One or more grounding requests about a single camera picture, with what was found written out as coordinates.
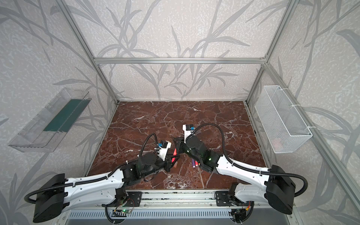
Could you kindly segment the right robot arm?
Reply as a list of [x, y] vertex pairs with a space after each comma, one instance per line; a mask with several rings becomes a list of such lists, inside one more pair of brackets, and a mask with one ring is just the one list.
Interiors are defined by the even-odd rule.
[[241, 163], [225, 154], [209, 150], [198, 137], [173, 139], [178, 154], [186, 154], [200, 164], [208, 173], [226, 175], [249, 183], [250, 188], [242, 184], [233, 185], [229, 192], [232, 204], [245, 202], [268, 203], [275, 210], [290, 215], [293, 212], [294, 198], [302, 195], [308, 188], [305, 177], [285, 173], [277, 166], [271, 168], [256, 167]]

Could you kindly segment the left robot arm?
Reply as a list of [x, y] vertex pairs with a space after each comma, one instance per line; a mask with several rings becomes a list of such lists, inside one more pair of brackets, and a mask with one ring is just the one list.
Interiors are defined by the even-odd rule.
[[49, 221], [78, 207], [119, 204], [126, 196], [125, 188], [161, 170], [169, 172], [178, 158], [172, 154], [160, 157], [147, 153], [103, 174], [82, 178], [57, 174], [40, 189], [28, 193], [24, 200], [35, 205], [34, 223]]

